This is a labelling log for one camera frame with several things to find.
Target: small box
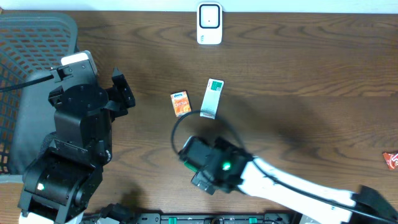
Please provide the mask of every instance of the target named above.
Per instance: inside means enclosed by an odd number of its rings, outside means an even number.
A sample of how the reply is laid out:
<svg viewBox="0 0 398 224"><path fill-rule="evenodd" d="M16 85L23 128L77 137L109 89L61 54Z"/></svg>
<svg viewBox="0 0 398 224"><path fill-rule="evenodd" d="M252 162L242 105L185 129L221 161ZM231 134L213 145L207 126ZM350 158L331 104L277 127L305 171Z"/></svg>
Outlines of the small box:
<svg viewBox="0 0 398 224"><path fill-rule="evenodd" d="M176 117L180 117L188 112L191 112L191 105L188 99L187 91L171 94L174 113Z"/></svg>

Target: wooden table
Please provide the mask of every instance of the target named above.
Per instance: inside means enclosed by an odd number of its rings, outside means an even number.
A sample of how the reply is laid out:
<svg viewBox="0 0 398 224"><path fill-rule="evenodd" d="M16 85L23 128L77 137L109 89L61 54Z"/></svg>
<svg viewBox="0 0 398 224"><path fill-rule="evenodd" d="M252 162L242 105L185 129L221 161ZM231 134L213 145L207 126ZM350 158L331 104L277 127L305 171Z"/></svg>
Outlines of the wooden table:
<svg viewBox="0 0 398 224"><path fill-rule="evenodd" d="M375 188L398 208L398 170L381 154L398 151L398 16L224 13L222 43L204 46L191 12L66 13L101 86L118 66L137 101L113 123L113 161L89 212L117 202L165 213L284 209L237 192L207 195L172 152L170 94L188 90L200 109L209 78L225 81L218 113L251 152L322 185ZM191 134L228 137L190 118L178 146ZM0 223L17 222L21 187L0 185Z"/></svg>

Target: brown wood grain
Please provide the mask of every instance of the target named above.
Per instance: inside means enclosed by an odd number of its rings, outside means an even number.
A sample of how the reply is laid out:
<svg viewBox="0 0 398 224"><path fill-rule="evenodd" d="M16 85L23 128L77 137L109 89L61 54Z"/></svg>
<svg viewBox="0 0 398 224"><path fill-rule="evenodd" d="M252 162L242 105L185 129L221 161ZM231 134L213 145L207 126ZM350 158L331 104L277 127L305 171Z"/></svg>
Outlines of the brown wood grain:
<svg viewBox="0 0 398 224"><path fill-rule="evenodd" d="M237 192L207 195L170 148L170 94L187 90L200 109L209 78L225 81L219 114L246 147L316 183L380 191L398 208L396 178L381 153L398 151L398 16L224 13L223 41L196 42L191 12L66 12L79 26L102 87L114 66L137 106L113 123L113 161L90 200L178 212L263 212L280 205ZM178 130L230 138L215 121L188 118ZM0 185L0 223L15 223L21 187Z"/></svg>

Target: laundry basket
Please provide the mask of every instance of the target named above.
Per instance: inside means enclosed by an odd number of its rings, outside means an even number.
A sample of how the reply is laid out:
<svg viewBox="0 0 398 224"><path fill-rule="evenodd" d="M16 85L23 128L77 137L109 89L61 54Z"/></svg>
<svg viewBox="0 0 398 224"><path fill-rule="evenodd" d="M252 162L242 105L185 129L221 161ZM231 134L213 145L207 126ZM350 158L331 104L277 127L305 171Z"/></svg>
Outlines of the laundry basket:
<svg viewBox="0 0 398 224"><path fill-rule="evenodd" d="M66 14L0 15L0 87L29 81L36 73L59 66L62 57L78 51L76 41L76 23ZM29 149L13 147L25 137L16 133L23 94L22 90L0 93L0 174L22 174L35 157ZM36 142L31 147L33 152L39 150ZM13 157L13 150L30 155ZM16 169L12 164L19 160L24 163Z"/></svg>

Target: green led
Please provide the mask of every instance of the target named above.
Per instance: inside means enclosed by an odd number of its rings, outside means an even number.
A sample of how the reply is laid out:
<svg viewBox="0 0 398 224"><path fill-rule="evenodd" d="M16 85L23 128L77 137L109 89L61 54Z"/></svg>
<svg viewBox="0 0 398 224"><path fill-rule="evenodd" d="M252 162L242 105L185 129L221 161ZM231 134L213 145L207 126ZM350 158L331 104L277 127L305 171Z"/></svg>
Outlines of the green led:
<svg viewBox="0 0 398 224"><path fill-rule="evenodd" d="M223 163L223 170L224 171L230 170L230 168L231 168L231 163L230 162L226 161L226 162Z"/></svg>

